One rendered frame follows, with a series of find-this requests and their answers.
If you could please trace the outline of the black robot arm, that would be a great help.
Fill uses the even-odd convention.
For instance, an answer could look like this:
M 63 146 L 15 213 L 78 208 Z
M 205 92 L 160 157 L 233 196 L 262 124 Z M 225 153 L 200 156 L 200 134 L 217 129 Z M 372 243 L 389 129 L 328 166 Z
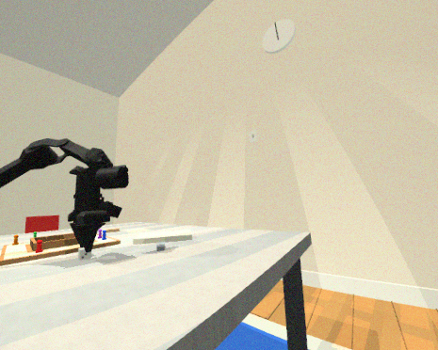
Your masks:
M 50 146 L 50 147 L 49 147 Z M 60 147 L 65 153 L 58 156 L 51 147 Z M 71 156 L 89 167 L 76 166 L 70 173 L 76 175 L 77 189 L 121 189 L 129 184 L 126 165 L 113 166 L 104 151 L 97 148 L 87 149 L 73 143 L 68 138 L 44 138 L 32 142 L 25 148 L 20 158 L 0 168 L 0 187 L 24 175 L 30 169 L 42 169 L 61 163 Z M 107 211 L 110 217 L 118 218 L 122 207 L 104 201 L 101 197 L 99 211 Z

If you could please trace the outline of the white die with black pips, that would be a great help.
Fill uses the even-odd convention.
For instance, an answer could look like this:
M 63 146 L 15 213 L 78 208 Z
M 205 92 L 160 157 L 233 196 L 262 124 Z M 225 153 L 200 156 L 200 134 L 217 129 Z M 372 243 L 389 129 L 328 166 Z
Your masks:
M 86 260 L 86 259 L 90 259 L 91 256 L 91 252 L 86 252 L 86 250 L 83 247 L 78 248 L 78 259 L 79 260 Z

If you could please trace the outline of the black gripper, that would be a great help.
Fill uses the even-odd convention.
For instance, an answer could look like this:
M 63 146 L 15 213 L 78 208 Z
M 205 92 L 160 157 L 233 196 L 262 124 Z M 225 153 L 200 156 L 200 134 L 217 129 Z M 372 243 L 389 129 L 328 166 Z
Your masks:
M 68 222 L 78 244 L 86 252 L 91 252 L 96 234 L 105 222 L 110 221 L 110 213 L 99 211 L 102 193 L 99 189 L 77 189 L 74 200 L 74 210 L 68 215 Z

